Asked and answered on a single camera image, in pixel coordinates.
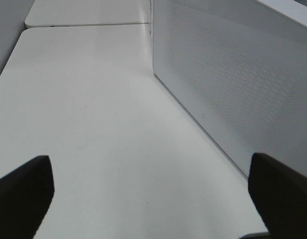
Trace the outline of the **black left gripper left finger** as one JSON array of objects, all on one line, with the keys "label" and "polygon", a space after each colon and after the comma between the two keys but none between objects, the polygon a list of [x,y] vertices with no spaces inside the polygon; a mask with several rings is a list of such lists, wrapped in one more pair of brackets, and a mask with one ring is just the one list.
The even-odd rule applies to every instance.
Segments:
[{"label": "black left gripper left finger", "polygon": [[54,196],[49,156],[37,156],[0,178],[0,239],[32,239]]}]

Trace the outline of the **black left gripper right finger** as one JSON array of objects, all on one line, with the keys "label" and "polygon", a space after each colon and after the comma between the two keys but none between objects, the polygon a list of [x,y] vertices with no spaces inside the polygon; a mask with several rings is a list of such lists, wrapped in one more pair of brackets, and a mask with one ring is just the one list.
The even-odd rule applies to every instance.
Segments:
[{"label": "black left gripper right finger", "polygon": [[251,158],[248,192],[272,238],[307,239],[307,177],[256,152]]}]

